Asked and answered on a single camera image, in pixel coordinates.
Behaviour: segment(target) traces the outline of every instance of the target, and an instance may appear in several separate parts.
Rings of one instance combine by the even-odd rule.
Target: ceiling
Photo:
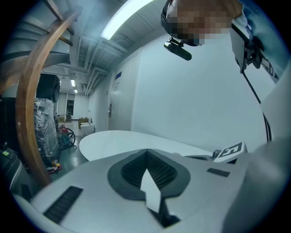
[[[68,10],[66,1],[54,0],[61,12]],[[100,37],[103,29],[126,0],[71,0],[83,7],[70,36],[70,64],[43,69],[61,80],[61,92],[74,93],[70,79],[75,79],[80,94],[90,96],[98,81],[106,77],[113,62],[127,54],[142,37],[161,28],[161,10],[166,0],[154,0],[130,17],[110,41]]]

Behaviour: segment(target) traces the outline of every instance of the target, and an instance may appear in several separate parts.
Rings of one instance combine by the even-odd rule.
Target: sign
[[[121,77],[121,73],[122,72],[120,72],[118,75],[116,75],[115,80],[118,79],[119,77]]]
[[[119,90],[119,81],[115,83],[113,92],[118,91],[118,90]]]
[[[237,159],[239,156],[247,153],[245,142],[240,142],[231,147],[223,149],[213,162],[227,163]]]

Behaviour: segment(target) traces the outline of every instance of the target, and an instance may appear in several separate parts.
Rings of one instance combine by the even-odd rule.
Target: curved wooden frame
[[[34,129],[34,100],[40,72],[50,50],[69,25],[81,14],[82,8],[75,6],[50,26],[50,33],[41,38],[31,51],[20,76],[16,97],[16,128],[20,148],[32,174],[41,186],[51,182],[38,150]]]
[[[0,95],[4,91],[15,84],[21,75],[23,67],[27,62],[30,51],[17,52],[17,57],[11,58],[0,64]],[[70,55],[66,53],[50,52],[45,61],[43,68],[53,66],[59,63],[66,63],[70,61]]]

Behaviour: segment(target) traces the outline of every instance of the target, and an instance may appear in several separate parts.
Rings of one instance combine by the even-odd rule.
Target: wooden railing
[[[72,46],[71,42],[62,37],[65,30],[72,35],[74,31],[70,25],[82,13],[79,6],[72,7],[61,14],[52,0],[44,0],[44,3],[56,16],[57,20],[49,27],[45,27],[40,21],[32,17],[26,18],[26,23],[47,32],[47,35],[40,38],[34,49],[22,61],[23,68],[19,77],[19,87],[16,96],[16,129],[21,152],[31,173],[41,186],[51,182],[51,178],[41,159],[34,130],[34,100],[40,78],[40,72],[50,54],[50,51],[58,39]]]

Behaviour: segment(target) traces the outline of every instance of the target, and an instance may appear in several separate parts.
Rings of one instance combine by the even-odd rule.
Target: ceiling light
[[[101,33],[101,37],[110,40],[114,33],[120,28],[120,26],[128,20],[134,13],[146,4],[153,0],[128,0],[123,6],[115,13],[105,29]]]
[[[75,86],[75,80],[71,79],[72,86]]]

